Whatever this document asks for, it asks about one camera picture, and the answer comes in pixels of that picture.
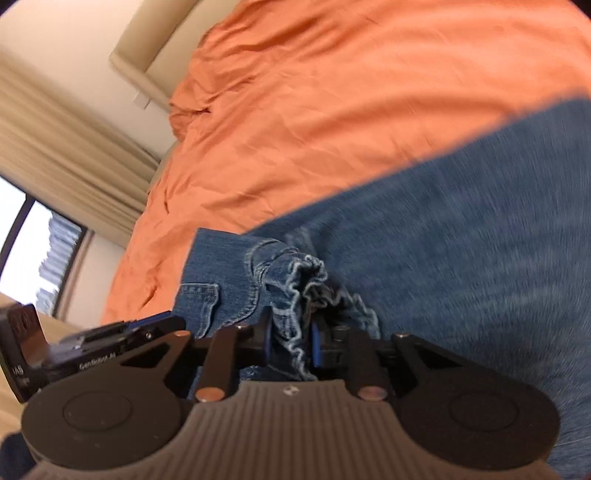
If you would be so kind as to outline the beige left nightstand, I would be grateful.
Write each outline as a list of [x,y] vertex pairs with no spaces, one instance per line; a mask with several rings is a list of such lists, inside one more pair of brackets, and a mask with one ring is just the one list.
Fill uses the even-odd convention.
[[177,148],[180,145],[181,145],[181,143],[179,141],[175,141],[170,146],[170,148],[166,151],[164,156],[160,159],[158,166],[156,167],[156,170],[155,170],[154,174],[152,175],[152,178],[149,182],[146,193],[149,193],[152,190],[152,188],[157,184],[157,182],[159,181],[160,177],[162,176],[164,170],[166,169],[167,164],[169,163],[173,154],[175,153],[175,151],[177,150]]

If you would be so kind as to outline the white wall socket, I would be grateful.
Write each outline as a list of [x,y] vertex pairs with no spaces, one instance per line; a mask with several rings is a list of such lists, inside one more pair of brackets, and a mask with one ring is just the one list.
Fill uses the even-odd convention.
[[145,110],[151,103],[151,98],[145,93],[137,91],[133,97],[132,103],[141,110]]

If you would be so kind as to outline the dark framed window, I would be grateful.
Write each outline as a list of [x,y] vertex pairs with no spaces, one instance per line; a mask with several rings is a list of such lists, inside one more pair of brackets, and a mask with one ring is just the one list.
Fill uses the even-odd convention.
[[54,316],[87,229],[1,180],[1,293]]

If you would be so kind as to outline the beige upholstered headboard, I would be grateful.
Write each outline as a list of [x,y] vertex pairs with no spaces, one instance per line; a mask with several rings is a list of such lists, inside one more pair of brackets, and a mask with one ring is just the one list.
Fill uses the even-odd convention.
[[164,110],[192,52],[238,0],[145,0],[110,54],[112,67]]

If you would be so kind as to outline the orange duvet cover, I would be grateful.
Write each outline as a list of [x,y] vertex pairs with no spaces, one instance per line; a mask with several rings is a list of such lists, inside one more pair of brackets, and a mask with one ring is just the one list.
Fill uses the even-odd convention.
[[589,90],[570,1],[242,1],[172,95],[102,322],[170,309],[200,227],[245,232]]

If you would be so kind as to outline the beige curtain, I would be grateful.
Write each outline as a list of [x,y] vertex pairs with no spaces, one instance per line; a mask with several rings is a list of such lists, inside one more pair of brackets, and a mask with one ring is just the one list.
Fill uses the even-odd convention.
[[2,53],[2,176],[126,246],[157,166],[120,131]]

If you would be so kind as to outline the blue denim jeans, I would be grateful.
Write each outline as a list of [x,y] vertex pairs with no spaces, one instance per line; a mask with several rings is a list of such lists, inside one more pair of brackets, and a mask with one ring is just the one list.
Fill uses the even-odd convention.
[[409,332],[545,391],[551,465],[590,472],[590,103],[571,99],[443,157],[245,234],[200,229],[173,310],[197,337],[273,311],[249,378],[308,380],[312,314]]

